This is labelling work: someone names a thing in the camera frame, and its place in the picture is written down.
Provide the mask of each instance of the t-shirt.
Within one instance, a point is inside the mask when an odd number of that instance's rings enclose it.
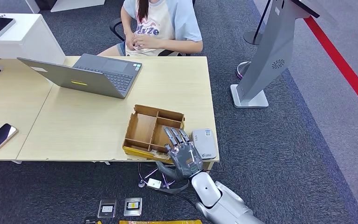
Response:
[[[138,0],[125,0],[124,9],[138,21],[135,35],[147,34],[157,39],[177,41],[201,41],[201,32],[194,14],[192,0],[159,0],[149,2],[147,18],[138,20]],[[164,49],[129,50],[125,46],[125,54],[130,56],[157,56]]]

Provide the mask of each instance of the robotic arm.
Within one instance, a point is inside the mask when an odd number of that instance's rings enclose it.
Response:
[[[195,204],[213,224],[264,224],[253,216],[253,211],[232,190],[216,181],[203,171],[202,158],[187,134],[180,129],[164,128],[173,147],[165,145],[175,169],[156,162],[158,169],[165,175],[180,181],[189,180],[199,201]]]

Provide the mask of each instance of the red line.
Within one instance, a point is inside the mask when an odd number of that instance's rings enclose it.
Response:
[[[329,40],[327,35],[323,32],[320,26],[316,23],[312,16],[304,19],[307,23],[308,27],[314,33],[316,38],[319,40],[320,44],[323,46],[324,50],[333,60],[334,64],[341,71],[342,75],[348,81],[349,85],[353,88],[353,90],[358,95],[358,76],[353,71],[353,69],[349,66],[349,64],[345,61],[342,55],[339,53],[336,47],[334,47],[333,43]]]

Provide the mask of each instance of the yellow package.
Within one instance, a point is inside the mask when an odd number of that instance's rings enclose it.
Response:
[[[139,222],[139,221],[120,221],[119,224],[202,224],[201,220],[195,221],[170,221],[170,222]]]

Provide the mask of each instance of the black hair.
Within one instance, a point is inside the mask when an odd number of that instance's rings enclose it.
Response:
[[[138,0],[138,20],[142,22],[143,18],[147,19],[149,13],[149,0]]]

